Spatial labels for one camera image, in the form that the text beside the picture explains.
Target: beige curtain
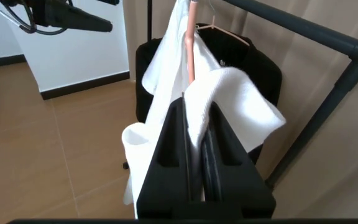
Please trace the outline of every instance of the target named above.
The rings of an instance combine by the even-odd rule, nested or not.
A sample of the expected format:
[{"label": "beige curtain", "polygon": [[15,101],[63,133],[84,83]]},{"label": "beige curtain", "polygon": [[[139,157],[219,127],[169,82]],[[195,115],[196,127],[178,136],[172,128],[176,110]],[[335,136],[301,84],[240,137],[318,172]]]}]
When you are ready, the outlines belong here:
[{"label": "beige curtain", "polygon": [[[261,0],[330,29],[358,38],[358,0]],[[162,37],[174,0],[154,0],[153,37]],[[267,177],[299,135],[350,60],[327,47],[212,0],[218,26],[252,39],[283,72],[279,110],[288,123],[266,141],[257,168]],[[134,55],[146,41],[147,1],[124,1],[131,75]],[[213,10],[201,0],[199,22]],[[303,150],[275,191],[274,217],[358,217],[358,85]]]}]

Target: white cloth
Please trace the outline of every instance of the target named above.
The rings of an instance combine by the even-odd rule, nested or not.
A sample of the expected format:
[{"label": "white cloth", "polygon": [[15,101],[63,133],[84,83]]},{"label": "white cloth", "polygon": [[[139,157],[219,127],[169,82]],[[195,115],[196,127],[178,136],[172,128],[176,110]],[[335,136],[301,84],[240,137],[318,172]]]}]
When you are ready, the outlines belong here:
[{"label": "white cloth", "polygon": [[184,45],[188,4],[188,0],[177,0],[165,36],[142,80],[144,88],[154,95],[145,124],[132,124],[122,134],[131,171],[124,197],[126,204],[136,203],[139,197],[168,107],[181,92],[185,91],[195,176],[201,175],[199,146],[213,101],[247,152],[285,123],[280,112],[263,98],[244,72],[220,67],[198,34],[194,47],[196,80],[188,86]]}]

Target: clothes hanger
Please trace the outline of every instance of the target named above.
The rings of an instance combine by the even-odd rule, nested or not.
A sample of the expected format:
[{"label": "clothes hanger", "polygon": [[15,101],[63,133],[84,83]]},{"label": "clothes hanger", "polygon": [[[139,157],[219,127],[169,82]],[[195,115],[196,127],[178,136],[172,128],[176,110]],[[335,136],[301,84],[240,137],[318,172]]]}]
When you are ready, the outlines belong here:
[{"label": "clothes hanger", "polygon": [[222,28],[220,28],[220,27],[218,27],[218,26],[215,25],[215,13],[216,13],[216,12],[215,12],[214,6],[213,6],[212,3],[211,3],[211,0],[209,0],[209,5],[211,6],[212,10],[214,11],[214,16],[212,17],[212,24],[211,24],[211,25],[207,25],[207,26],[202,26],[202,27],[196,26],[196,30],[207,29],[207,28],[217,29],[217,30],[219,30],[219,31],[221,31],[221,32],[223,32],[223,33],[225,33],[225,34],[227,34],[227,35],[230,35],[230,36],[236,38],[237,40],[239,40],[239,41],[241,41],[242,43],[244,43],[244,44],[246,44],[247,46],[249,46],[249,43],[246,42],[245,40],[243,40],[243,39],[241,39],[240,37],[238,37],[238,36],[232,34],[232,33],[229,32],[229,31],[226,31],[226,30],[224,30],[224,29],[222,29]]},{"label": "clothes hanger", "polygon": [[191,84],[195,79],[194,67],[194,32],[196,29],[196,14],[197,14],[198,0],[191,0],[189,7],[189,19],[187,22],[187,30],[185,35],[185,45],[187,51],[187,67],[189,71],[189,83]]}]

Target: tile floor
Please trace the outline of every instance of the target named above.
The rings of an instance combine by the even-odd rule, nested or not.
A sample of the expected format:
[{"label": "tile floor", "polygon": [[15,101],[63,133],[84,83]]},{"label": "tile floor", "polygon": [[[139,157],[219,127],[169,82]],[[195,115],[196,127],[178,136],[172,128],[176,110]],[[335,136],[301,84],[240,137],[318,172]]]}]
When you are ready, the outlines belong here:
[{"label": "tile floor", "polygon": [[134,122],[130,81],[44,101],[26,63],[0,67],[0,223],[133,218],[121,132]]}]

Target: clothing rack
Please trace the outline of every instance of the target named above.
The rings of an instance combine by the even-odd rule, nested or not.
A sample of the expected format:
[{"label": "clothing rack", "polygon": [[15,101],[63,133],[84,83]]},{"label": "clothing rack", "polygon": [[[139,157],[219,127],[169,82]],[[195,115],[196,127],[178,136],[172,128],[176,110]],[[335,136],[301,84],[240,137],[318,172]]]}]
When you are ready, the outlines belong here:
[{"label": "clothing rack", "polygon": [[[148,40],[152,35],[152,0],[148,0]],[[351,91],[358,83],[358,39],[349,37],[335,30],[328,29],[321,25],[307,21],[287,12],[281,11],[255,0],[223,0],[237,6],[256,16],[264,18],[288,30],[311,39],[319,44],[336,50],[349,56],[352,60],[338,78],[334,88],[329,92],[323,103],[303,128],[295,142],[291,145],[282,160],[278,163],[274,171],[266,180],[270,188],[275,184],[287,170],[288,166],[299,155],[307,145],[317,130],[327,120],[329,115],[335,110],[336,106],[343,100],[347,92]]]}]

